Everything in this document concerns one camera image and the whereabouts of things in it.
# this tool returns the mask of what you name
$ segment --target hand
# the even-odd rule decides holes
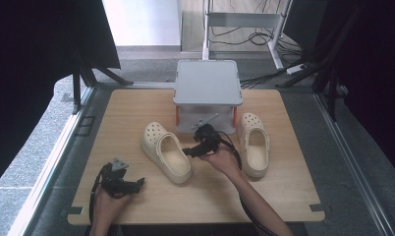
[[[106,235],[115,218],[121,213],[132,196],[126,195],[121,199],[114,199],[99,185],[96,189],[93,223],[90,235]]]
[[[209,162],[213,168],[225,174],[227,177],[241,173],[234,154],[224,145],[221,145],[216,153],[203,155],[200,159]]]

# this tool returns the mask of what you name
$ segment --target white plastic container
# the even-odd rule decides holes
[[[209,123],[217,131],[234,134],[237,107],[243,103],[237,64],[231,60],[180,60],[173,102],[178,132],[194,133]]]

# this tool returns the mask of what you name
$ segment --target beige clog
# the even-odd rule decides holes
[[[145,127],[141,148],[173,183],[181,184],[192,177],[191,162],[183,154],[179,140],[161,124],[152,122]]]
[[[237,129],[244,172],[260,178],[267,172],[270,139],[261,120],[252,113],[244,113]]]

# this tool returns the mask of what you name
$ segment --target wooden table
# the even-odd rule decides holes
[[[242,91],[244,112],[256,114],[270,137],[269,165],[262,179],[250,179],[253,186],[287,222],[320,221],[323,211],[316,189],[277,90]],[[82,214],[69,214],[75,225],[87,225],[89,192],[100,168],[114,157],[128,162],[125,179],[145,177],[138,195],[116,220],[118,224],[176,224],[249,222],[234,186],[208,163],[191,158],[194,176],[182,185],[171,183],[142,152],[143,129],[152,121],[173,132],[183,148],[195,146],[193,135],[178,134],[171,89],[118,89],[112,93],[95,139],[85,172],[73,201]],[[231,135],[239,149],[237,135]]]

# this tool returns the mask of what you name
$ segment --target box lid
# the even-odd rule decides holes
[[[173,101],[179,106],[241,105],[237,64],[231,60],[180,60]]]

